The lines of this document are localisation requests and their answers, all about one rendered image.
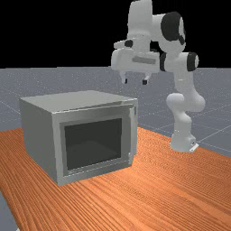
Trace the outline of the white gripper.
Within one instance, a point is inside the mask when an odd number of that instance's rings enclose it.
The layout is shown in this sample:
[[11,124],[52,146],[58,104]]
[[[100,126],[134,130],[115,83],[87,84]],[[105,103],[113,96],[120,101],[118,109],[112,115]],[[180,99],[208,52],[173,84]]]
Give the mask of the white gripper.
[[129,39],[116,42],[114,48],[111,56],[111,68],[120,71],[123,84],[127,84],[125,76],[127,71],[145,73],[143,85],[148,84],[150,73],[160,71],[160,53],[150,51],[150,41]]

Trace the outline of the grey microwave oven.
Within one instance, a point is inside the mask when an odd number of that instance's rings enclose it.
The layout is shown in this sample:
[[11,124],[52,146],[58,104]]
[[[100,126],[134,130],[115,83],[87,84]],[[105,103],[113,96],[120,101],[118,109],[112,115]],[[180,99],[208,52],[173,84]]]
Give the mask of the grey microwave oven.
[[133,100],[95,90],[22,97],[25,149],[60,186],[130,167]]

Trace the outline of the grey microwave door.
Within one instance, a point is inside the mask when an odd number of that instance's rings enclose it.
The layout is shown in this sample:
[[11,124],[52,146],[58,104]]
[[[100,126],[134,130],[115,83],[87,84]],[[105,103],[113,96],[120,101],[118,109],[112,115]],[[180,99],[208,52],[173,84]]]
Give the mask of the grey microwave door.
[[129,154],[129,164],[132,165],[134,161],[134,156],[137,151],[137,108],[138,100],[134,98],[133,106],[130,108],[130,119],[131,119],[131,151]]

